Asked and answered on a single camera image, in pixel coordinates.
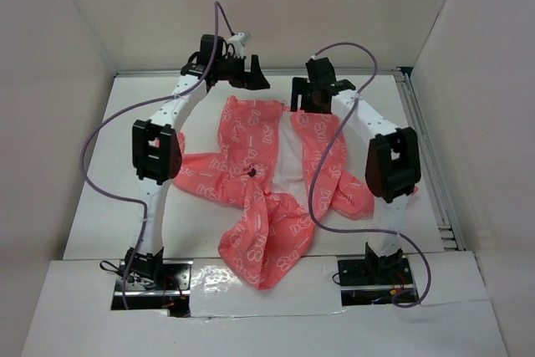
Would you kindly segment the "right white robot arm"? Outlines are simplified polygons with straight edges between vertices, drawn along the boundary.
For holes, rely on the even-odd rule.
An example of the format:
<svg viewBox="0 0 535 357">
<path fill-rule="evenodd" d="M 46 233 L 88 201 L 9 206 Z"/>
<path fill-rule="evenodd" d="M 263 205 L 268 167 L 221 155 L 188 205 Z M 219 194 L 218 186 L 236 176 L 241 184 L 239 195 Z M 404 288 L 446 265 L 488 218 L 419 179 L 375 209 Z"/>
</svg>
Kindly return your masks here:
<svg viewBox="0 0 535 357">
<path fill-rule="evenodd" d="M 291 110 L 319 112 L 341 119 L 339 127 L 327 144 L 318 167 L 315 168 L 308 191 L 308 212 L 315 223 L 315 189 L 324 162 L 334 154 L 335 142 L 344 127 L 349 127 L 368 145 L 365 165 L 365 184 L 374 197 L 374 218 L 378 228 L 336 229 L 318 226 L 328 232 L 376 233 L 382 239 L 365 244 L 364 272 L 373 283 L 384 283 L 392 276 L 402 260 L 400 230 L 406 221 L 410 196 L 421 179 L 420 152 L 417 134 L 410 127 L 400 128 L 388 121 L 362 99 L 361 88 L 347 79 L 336 77 L 334 66 L 327 58 L 312 56 L 305 64 L 308 77 L 294 78 Z"/>
</svg>

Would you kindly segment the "pink patterned jacket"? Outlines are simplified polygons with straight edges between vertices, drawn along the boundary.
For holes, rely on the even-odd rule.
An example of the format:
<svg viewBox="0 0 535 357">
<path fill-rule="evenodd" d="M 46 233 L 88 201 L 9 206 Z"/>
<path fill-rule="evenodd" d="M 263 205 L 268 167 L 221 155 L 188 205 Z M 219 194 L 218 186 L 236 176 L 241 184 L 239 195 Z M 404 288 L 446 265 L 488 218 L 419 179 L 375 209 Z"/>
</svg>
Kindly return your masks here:
<svg viewBox="0 0 535 357">
<path fill-rule="evenodd" d="M 231 96 L 218 127 L 220 150 L 182 156 L 176 187 L 242 209 L 240 220 L 222 234 L 218 252 L 254 288 L 273 288 L 308 251 L 316 227 L 308 191 L 338 127 L 335 115 L 291 112 L 277 100 Z M 350 220 L 373 215 L 371 192 L 345 169 L 348 155 L 341 135 L 315 187 L 317 221 L 330 210 Z"/>
</svg>

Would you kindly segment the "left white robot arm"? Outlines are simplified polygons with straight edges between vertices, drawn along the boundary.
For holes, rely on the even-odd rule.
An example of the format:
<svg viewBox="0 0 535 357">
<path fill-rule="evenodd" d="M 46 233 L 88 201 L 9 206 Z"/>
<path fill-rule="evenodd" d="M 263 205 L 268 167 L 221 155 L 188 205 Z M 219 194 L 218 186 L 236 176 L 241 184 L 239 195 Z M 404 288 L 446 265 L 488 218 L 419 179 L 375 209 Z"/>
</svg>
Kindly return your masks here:
<svg viewBox="0 0 535 357">
<path fill-rule="evenodd" d="M 146 209 L 140 235 L 125 254 L 125 265 L 144 288 L 158 288 L 165 279 L 163 215 L 167 192 L 182 163 L 178 130 L 220 81 L 239 89 L 270 87 L 256 54 L 246 70 L 245 47 L 250 38 L 249 32 L 234 33 L 229 39 L 204 34 L 199 50 L 181 69 L 171 99 L 149 119 L 137 120 L 132 126 L 132 161 Z"/>
</svg>

